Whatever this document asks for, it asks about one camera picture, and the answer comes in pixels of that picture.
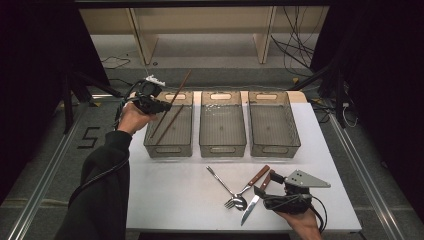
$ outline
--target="right hand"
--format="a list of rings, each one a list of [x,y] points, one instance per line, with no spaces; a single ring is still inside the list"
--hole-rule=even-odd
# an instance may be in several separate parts
[[[290,227],[303,240],[321,240],[321,233],[318,230],[317,219],[315,213],[308,208],[303,214],[288,214],[275,211],[280,217],[286,219]]]

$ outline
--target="hand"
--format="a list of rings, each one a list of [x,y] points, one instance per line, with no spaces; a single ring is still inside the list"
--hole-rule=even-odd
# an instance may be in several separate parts
[[[145,114],[133,102],[127,102],[122,109],[121,120],[117,130],[133,135],[152,120],[156,120],[155,114]]]
[[[308,210],[303,214],[291,215],[277,211],[275,211],[275,213],[286,219],[290,227],[293,228],[293,230],[300,236],[301,239],[322,239],[318,230],[315,213],[310,208],[308,208]]]

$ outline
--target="black sleeve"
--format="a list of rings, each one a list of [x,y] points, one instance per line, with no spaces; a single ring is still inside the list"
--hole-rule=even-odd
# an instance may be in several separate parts
[[[129,158],[132,137],[106,134],[106,143],[84,162],[81,184]],[[55,239],[125,239],[129,194],[129,165],[84,188],[72,201]]]

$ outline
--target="table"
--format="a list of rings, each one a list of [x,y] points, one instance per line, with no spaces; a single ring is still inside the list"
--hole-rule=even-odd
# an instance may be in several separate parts
[[[315,114],[299,93],[290,93],[292,111],[302,146],[293,159],[253,158],[250,156],[249,135],[243,158],[201,158],[199,122],[201,92],[194,92],[193,155],[184,158],[151,159],[143,146],[145,129],[137,132],[130,146],[130,195],[127,228],[138,231],[171,232],[287,232],[287,222],[268,211],[259,200],[243,226],[242,211],[226,209],[228,192],[207,171],[210,166],[233,189],[241,190],[268,164],[276,173],[288,176],[300,169],[331,183],[331,188],[311,188],[328,212],[327,231],[358,232],[361,226],[334,165]],[[247,92],[242,92],[243,111],[247,126]],[[275,182],[268,194],[284,195],[283,186]],[[253,189],[243,194],[248,202]],[[323,208],[313,201],[318,212]]]

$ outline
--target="plastic bin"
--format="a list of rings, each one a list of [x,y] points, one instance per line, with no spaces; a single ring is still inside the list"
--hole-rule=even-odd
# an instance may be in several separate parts
[[[299,134],[287,92],[249,92],[250,155],[293,158]]]
[[[240,92],[202,92],[199,132],[202,157],[243,157],[247,141]]]
[[[174,95],[175,93],[172,92],[161,92],[157,99],[170,102]],[[171,110],[151,137],[164,114],[165,112],[158,113],[158,120],[150,122],[147,126],[144,146],[149,156],[151,158],[190,157],[193,154],[193,92],[178,94]]]

